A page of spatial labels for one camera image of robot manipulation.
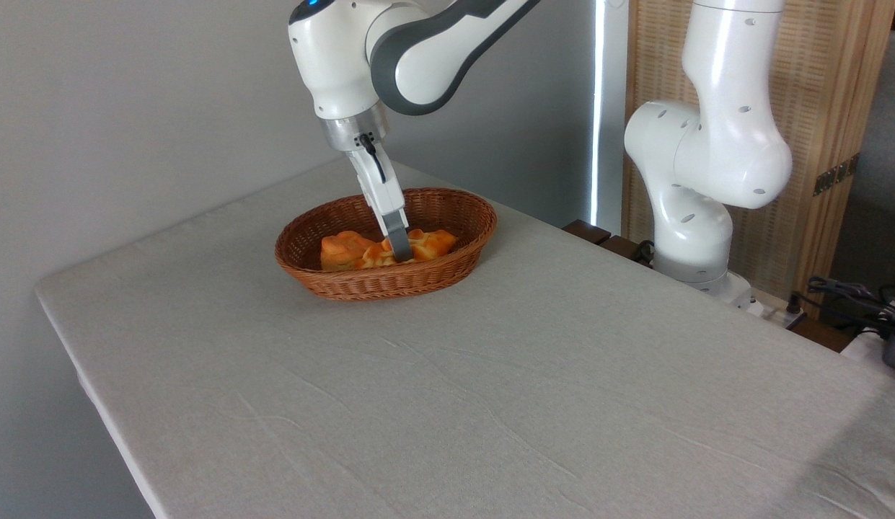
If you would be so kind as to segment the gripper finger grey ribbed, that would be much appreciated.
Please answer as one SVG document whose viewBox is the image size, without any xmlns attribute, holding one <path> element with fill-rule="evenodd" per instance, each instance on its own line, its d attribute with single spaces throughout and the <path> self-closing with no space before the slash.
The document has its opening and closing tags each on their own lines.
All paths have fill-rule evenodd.
<svg viewBox="0 0 895 519">
<path fill-rule="evenodd" d="M 407 235 L 407 218 L 403 209 L 392 211 L 382 216 L 387 238 L 397 262 L 408 262 L 414 259 L 413 250 Z"/>
</svg>

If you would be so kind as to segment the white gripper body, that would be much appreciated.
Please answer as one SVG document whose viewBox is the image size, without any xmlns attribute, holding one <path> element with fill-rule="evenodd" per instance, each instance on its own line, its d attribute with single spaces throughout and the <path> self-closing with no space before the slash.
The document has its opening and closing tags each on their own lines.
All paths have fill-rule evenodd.
<svg viewBox="0 0 895 519">
<path fill-rule="evenodd" d="M 365 200 L 376 216 L 405 207 L 403 190 L 392 162 L 381 145 L 371 139 L 356 139 L 354 151 L 346 152 L 364 193 Z"/>
</svg>

